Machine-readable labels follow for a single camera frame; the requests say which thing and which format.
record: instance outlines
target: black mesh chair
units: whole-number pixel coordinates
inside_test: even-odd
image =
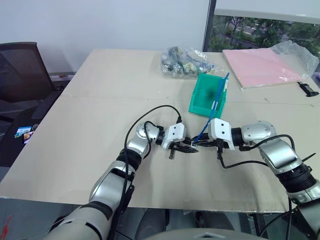
[[[0,100],[41,102],[15,119],[0,115],[1,121],[11,122],[0,141],[0,166],[10,167],[24,147],[22,137],[14,137],[17,129],[39,124],[61,92],[54,88],[36,42],[0,44]]]

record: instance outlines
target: green plastic container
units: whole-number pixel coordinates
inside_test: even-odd
[[[196,81],[189,112],[210,117],[213,102],[216,100],[220,81],[224,81],[223,77],[208,74],[200,74]],[[227,90],[220,94],[218,105],[216,107],[213,118],[220,118],[227,98]]]

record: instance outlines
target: pink paper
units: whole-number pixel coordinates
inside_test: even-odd
[[[223,50],[242,87],[285,84],[301,76],[269,48]]]

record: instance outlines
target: table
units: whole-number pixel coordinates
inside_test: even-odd
[[[89,192],[123,148],[132,122],[164,104],[177,107],[187,134],[193,137],[205,117],[188,113],[194,79],[164,77],[159,51],[94,50],[41,122],[0,183],[0,195],[25,200],[85,204]],[[209,57],[229,67],[220,53]],[[311,79],[306,81],[313,89]],[[290,134],[297,154],[320,178],[318,134],[320,98],[304,97],[296,84],[241,91],[231,74],[222,119],[233,127],[265,120],[277,133]],[[167,127],[172,109],[159,109],[145,119]],[[215,148],[177,152],[154,147],[137,170],[130,207],[238,212],[283,212],[288,200],[283,186],[262,165],[223,169]],[[261,160],[257,150],[224,152],[225,164]]]

